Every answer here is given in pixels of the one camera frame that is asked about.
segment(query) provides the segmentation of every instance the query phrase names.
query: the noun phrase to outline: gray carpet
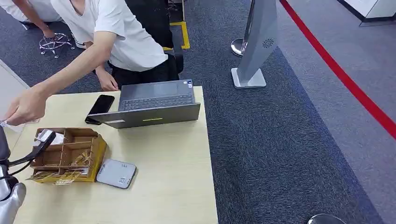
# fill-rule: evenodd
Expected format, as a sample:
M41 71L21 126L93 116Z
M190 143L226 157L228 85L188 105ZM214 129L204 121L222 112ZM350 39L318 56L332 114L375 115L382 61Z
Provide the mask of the gray carpet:
M219 223L302 224L324 212L349 224L381 224L279 49L262 68L266 88L234 89L230 69L239 59L229 45L243 33L248 4L186 2L191 49L185 52L182 78L192 78L204 89ZM4 12L0 18L7 19ZM17 44L15 36L22 41L17 47L2 46L0 58L29 85L77 54L66 49L58 60L43 57L33 46L40 38L31 31L0 28L6 30L1 38L8 44ZM64 92L98 88L88 76Z
M336 0L288 2L346 73L396 120L396 26L360 28L360 20ZM278 15L280 49L381 218L393 224L395 139L328 68L281 4Z

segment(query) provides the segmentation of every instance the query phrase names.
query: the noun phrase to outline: white t-shirt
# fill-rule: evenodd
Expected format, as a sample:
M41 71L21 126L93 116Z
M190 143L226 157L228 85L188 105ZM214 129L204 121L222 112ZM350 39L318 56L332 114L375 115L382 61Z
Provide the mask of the white t-shirt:
M130 71L146 71L168 59L162 47L142 28L125 0L85 0L79 15L70 0L51 0L80 42L93 42L96 31L117 34L110 63Z
M44 22L61 21L62 18L54 10L49 0L28 0L28 3L35 9L38 16ZM23 12L13 3L12 0L0 0L0 6L15 19L21 22L30 22Z

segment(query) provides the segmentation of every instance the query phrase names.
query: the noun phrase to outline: man's arm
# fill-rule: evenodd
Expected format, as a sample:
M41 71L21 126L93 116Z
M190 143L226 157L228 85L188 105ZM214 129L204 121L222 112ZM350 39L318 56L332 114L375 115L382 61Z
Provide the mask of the man's arm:
M45 37L52 38L55 36L54 32L40 19L37 12L28 4L27 0L13 0L13 2L32 23L42 30Z
M88 49L90 46L93 45L91 41L89 42L84 42L84 45ZM104 66L104 63L100 64L96 69L95 69L95 74L98 76L100 86L104 91L117 91L118 90L118 84L113 78L112 75L110 75Z
M11 125L19 125L43 117L47 98L107 61L116 37L117 35L112 32L95 32L94 44L90 48L81 53L64 69L26 90L15 99L4 119Z

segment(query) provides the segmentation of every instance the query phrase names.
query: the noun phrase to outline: cardboard organizer box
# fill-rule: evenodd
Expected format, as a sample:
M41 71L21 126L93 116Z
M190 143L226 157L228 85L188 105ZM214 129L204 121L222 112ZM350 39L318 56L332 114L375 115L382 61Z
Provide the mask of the cardboard organizer box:
M45 128L39 128L36 137ZM81 174L75 182L95 182L96 174L103 161L106 142L90 128L47 128L64 135L63 144L50 145L30 164L33 176L46 173L44 178L32 178L39 183L57 182L73 171Z

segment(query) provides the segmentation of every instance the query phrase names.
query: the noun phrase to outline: gray laptop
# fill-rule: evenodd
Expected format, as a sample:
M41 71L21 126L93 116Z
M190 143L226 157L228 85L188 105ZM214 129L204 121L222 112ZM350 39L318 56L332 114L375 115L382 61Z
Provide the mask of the gray laptop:
M118 112L88 115L114 128L127 128L197 120L192 80L125 85Z

